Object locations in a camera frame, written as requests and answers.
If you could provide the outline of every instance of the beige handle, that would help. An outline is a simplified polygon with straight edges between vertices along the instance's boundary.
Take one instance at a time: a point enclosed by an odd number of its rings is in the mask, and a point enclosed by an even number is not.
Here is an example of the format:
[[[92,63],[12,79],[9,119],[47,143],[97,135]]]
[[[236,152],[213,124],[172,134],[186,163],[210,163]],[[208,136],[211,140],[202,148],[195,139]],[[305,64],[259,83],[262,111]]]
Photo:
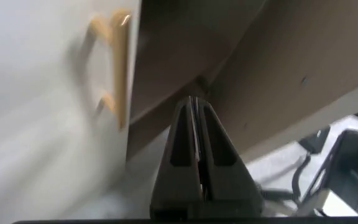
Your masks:
[[[127,56],[128,32],[131,14],[128,10],[113,11],[110,23],[97,16],[91,20],[90,29],[104,39],[112,50],[112,79],[115,97],[103,94],[101,102],[117,116],[118,128],[122,129],[126,123],[127,99]]]

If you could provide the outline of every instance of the brown wood surface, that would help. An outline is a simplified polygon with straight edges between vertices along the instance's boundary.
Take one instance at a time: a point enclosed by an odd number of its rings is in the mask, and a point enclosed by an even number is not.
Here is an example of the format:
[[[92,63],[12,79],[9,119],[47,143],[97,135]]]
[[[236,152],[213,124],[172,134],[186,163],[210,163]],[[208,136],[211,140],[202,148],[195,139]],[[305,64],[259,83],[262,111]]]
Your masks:
[[[211,103],[239,152],[276,136],[267,152],[319,128],[303,123],[277,137],[355,89],[358,1],[270,1],[218,75]],[[355,106],[316,120],[358,110],[351,97],[341,103]]]

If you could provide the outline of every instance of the cabinet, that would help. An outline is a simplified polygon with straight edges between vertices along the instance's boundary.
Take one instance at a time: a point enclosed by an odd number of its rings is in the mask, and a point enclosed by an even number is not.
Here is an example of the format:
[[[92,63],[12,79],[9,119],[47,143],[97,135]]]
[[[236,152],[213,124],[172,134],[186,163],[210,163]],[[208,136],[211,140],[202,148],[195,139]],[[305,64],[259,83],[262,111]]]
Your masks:
[[[126,119],[95,14],[131,11]],[[358,112],[358,1],[0,0],[0,223],[58,218],[211,102],[249,161]]]
[[[93,16],[128,9],[127,118],[139,0],[0,0],[0,223],[58,218],[124,170],[128,121],[97,110],[114,93]]]

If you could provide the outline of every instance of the white cabinet door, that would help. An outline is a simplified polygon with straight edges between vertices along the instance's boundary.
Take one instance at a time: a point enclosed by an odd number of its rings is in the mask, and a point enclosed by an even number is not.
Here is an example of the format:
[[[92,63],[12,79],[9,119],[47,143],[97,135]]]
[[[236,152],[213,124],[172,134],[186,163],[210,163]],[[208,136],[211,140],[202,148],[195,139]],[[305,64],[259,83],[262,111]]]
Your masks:
[[[0,223],[59,218],[125,165],[128,122],[98,111],[113,93],[111,49],[95,14],[131,11],[127,116],[140,0],[0,0]]]

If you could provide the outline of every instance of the screw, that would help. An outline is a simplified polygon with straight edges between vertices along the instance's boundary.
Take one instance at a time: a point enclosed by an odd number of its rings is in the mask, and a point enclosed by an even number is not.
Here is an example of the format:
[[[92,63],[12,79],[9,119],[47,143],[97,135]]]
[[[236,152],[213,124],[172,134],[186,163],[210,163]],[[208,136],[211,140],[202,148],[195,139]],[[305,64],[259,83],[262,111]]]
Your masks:
[[[308,82],[308,77],[303,77],[301,81],[302,85],[305,85],[307,82]]]

